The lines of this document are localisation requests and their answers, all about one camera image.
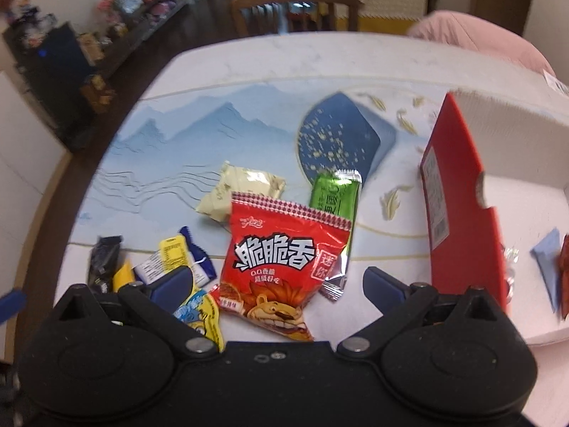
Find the yellow fabric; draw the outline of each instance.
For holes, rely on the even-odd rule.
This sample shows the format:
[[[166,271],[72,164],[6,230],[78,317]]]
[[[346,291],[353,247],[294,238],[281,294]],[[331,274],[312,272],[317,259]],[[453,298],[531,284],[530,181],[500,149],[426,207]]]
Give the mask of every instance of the yellow fabric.
[[[388,17],[360,16],[358,18],[359,32],[389,33],[391,35],[405,35],[407,30],[415,24],[411,19],[391,19]],[[336,18],[336,30],[347,31],[348,19]]]

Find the table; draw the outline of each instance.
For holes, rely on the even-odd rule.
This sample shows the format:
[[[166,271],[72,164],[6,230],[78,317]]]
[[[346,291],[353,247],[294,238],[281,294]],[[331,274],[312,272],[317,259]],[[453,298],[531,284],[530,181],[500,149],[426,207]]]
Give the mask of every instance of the table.
[[[184,224],[187,223],[191,229],[199,231],[199,236],[194,232],[196,242],[209,251],[218,271],[221,269],[228,234],[219,226],[207,224],[203,218],[197,220],[193,211],[184,209],[181,212],[181,209],[175,208],[182,207],[176,205],[181,203],[175,202],[176,200],[183,201],[186,198],[181,191],[174,191],[175,197],[163,196],[165,199],[162,202],[158,202],[158,198],[152,199],[151,202],[144,199],[147,208],[144,209],[146,218],[142,220],[138,208],[132,210],[115,204],[109,209],[110,200],[119,200],[120,203],[126,201],[128,204],[134,201],[136,207],[141,204],[141,199],[136,199],[138,195],[125,195],[120,192],[127,186],[135,186],[137,189],[144,186],[140,186],[141,183],[135,175],[124,175],[123,170],[126,167],[121,166],[124,165],[124,156],[132,157],[129,157],[132,160],[129,165],[136,165],[136,162],[144,159],[146,153],[156,157],[144,164],[144,172],[150,172],[152,177],[156,177],[151,181],[152,186],[144,186],[146,195],[152,193],[154,196],[159,191],[157,188],[164,189],[163,182],[171,181],[171,178],[177,178],[174,185],[176,187],[186,188],[193,184],[199,186],[203,192],[208,185],[196,184],[195,181],[207,181],[206,178],[213,177],[211,180],[215,182],[215,166],[225,158],[216,155],[210,143],[203,144],[205,138],[198,134],[199,129],[196,128],[196,124],[200,127],[207,125],[206,118],[211,115],[210,112],[216,111],[216,114],[219,114],[219,110],[223,109],[226,113],[223,117],[226,117],[227,121],[235,120],[235,123],[240,124],[239,129],[225,129],[225,134],[229,135],[228,139],[243,138],[239,136],[240,133],[247,135],[253,125],[256,131],[251,132],[251,136],[260,133],[259,127],[263,130],[280,127],[278,139],[283,141],[278,141],[274,134],[271,135],[276,140],[269,143],[272,152],[282,152],[283,156],[290,153],[294,156],[294,152],[290,151],[290,142],[286,141],[287,133],[295,135],[295,127],[300,130],[300,125],[306,125],[305,120],[310,114],[321,114],[323,109],[320,105],[325,104],[329,98],[337,99],[338,94],[358,103],[361,111],[368,110],[362,112],[363,114],[370,113],[373,107],[379,107],[377,99],[380,99],[380,109],[386,109],[384,122],[394,125],[394,128],[397,127],[397,114],[403,110],[401,105],[406,105],[405,117],[417,127],[417,136],[412,139],[418,141],[409,141],[409,136],[397,129],[398,139],[394,146],[409,142],[411,146],[421,148],[420,143],[426,143],[425,135],[428,135],[429,127],[434,121],[432,114],[436,114],[445,92],[453,88],[479,90],[539,110],[560,121],[569,121],[569,116],[564,113],[567,109],[567,99],[549,89],[544,79],[536,73],[459,48],[405,37],[341,32],[267,36],[231,41],[179,55],[144,93],[107,152],[101,171],[94,178],[92,188],[78,214],[71,242],[65,253],[56,299],[68,285],[85,281],[89,249],[95,242],[95,234],[123,234],[124,244],[130,248],[128,256],[133,264],[138,264],[155,249],[160,236],[173,235],[174,232],[169,229],[177,229],[180,220],[184,220]],[[189,104],[191,107],[185,109],[185,115],[175,116],[171,113],[178,109],[184,111],[183,108]],[[184,123],[181,116],[185,117],[187,123]],[[290,125],[288,129],[287,117],[297,118],[292,124],[294,126]],[[258,124],[260,121],[264,124],[263,127]],[[210,157],[215,154],[216,158],[198,161],[194,155],[193,162],[184,162],[189,168],[193,168],[187,169],[183,178],[180,177],[178,169],[173,169],[171,175],[165,174],[164,172],[174,165],[178,154],[167,151],[163,146],[170,143],[170,140],[181,139],[180,136],[193,139],[192,146],[198,149],[202,156]],[[301,142],[302,131],[298,137],[295,135],[294,139],[297,144]],[[264,140],[251,139],[249,142],[250,147],[265,149]],[[202,150],[200,144],[209,147]],[[149,150],[148,146],[159,149],[160,155],[169,153],[167,159],[163,158],[166,159],[164,162],[169,163],[166,165],[159,162],[159,154],[152,154],[154,151]],[[415,154],[415,157],[410,159],[420,158],[420,152],[415,151]],[[287,178],[288,189],[283,195],[284,198],[306,202],[305,198],[309,194],[306,176],[309,177],[311,163],[309,160],[303,160],[306,153],[299,151],[298,155],[300,165],[295,168],[285,164],[277,167],[276,163],[265,155],[262,166],[263,169],[275,173],[278,171]],[[237,154],[232,156],[231,160],[233,159],[239,159]],[[254,163],[261,165],[259,162],[257,157]],[[333,346],[346,335],[380,316],[361,295],[361,275],[368,265],[378,265],[408,283],[420,279],[429,280],[430,277],[426,224],[401,222],[397,225],[398,228],[393,225],[392,229],[380,215],[368,216],[371,205],[366,204],[379,207],[379,197],[387,189],[391,189],[381,189],[382,181],[385,182],[382,180],[385,167],[378,172],[368,166],[369,174],[366,176],[369,175],[369,181],[366,182],[362,195],[362,208],[358,214],[353,258],[344,297],[332,304],[321,296],[315,296],[306,309],[307,323],[313,334],[317,338],[330,340]],[[411,175],[408,171],[412,167],[405,168],[407,173],[403,172],[404,178],[397,181],[397,187],[408,182],[404,181],[405,178],[416,178],[416,174]],[[124,184],[124,178],[128,179],[127,185]],[[171,194],[172,186],[169,184],[169,190],[165,192]],[[187,191],[187,194],[190,198],[183,203],[192,206],[192,198],[196,199],[197,194],[191,191]],[[409,212],[411,215],[424,212],[418,202],[422,198],[420,191],[409,191],[408,194],[401,192],[400,197],[402,204],[406,197],[417,203],[418,211]],[[152,218],[151,212],[156,211],[160,213],[160,219]],[[400,213],[402,220],[406,219],[404,215],[407,212]],[[346,322],[355,328],[350,329]],[[224,317],[222,329],[229,340],[279,339],[277,335],[257,329],[237,318],[233,319],[232,316]],[[538,425],[564,426],[569,421],[569,408],[565,406],[565,390],[562,389],[563,386],[569,388],[569,377],[564,375],[569,363],[561,357],[555,358],[563,355],[567,349],[567,343],[534,349],[540,376],[527,405],[526,414]]]

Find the red snack bag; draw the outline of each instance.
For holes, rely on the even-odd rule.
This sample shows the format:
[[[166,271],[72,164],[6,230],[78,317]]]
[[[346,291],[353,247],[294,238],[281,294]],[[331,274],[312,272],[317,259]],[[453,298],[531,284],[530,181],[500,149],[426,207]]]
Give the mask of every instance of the red snack bag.
[[[348,242],[345,218],[234,192],[232,240],[216,291],[219,305],[297,341],[312,341],[302,309]]]

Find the cream-colored wrapper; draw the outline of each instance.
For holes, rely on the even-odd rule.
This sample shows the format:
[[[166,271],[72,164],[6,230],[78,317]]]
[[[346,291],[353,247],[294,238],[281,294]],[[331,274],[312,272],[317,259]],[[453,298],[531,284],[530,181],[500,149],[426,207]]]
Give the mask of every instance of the cream-colored wrapper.
[[[201,199],[196,212],[209,215],[216,221],[225,221],[231,214],[232,191],[278,199],[284,190],[284,178],[260,170],[235,167],[225,162],[221,167],[219,182]]]

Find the chair backrest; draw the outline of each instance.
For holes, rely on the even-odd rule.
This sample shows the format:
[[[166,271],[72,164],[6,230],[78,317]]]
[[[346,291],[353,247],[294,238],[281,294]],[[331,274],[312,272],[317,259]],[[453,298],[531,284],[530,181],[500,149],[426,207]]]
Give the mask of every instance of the chair backrest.
[[[356,32],[358,28],[358,9],[360,0],[233,0],[231,2],[231,14],[235,22],[237,33],[240,37],[249,36],[247,21],[243,11],[252,9],[260,33],[277,33],[282,27],[282,5],[286,3],[301,2],[299,14],[297,14],[302,23],[302,30],[308,31],[307,20],[309,14],[306,12],[304,2],[327,3],[328,4],[328,24],[331,30],[336,28],[336,10],[334,4],[343,4],[348,6],[348,31]],[[319,5],[316,6],[316,25],[317,30],[321,30],[321,16]]]

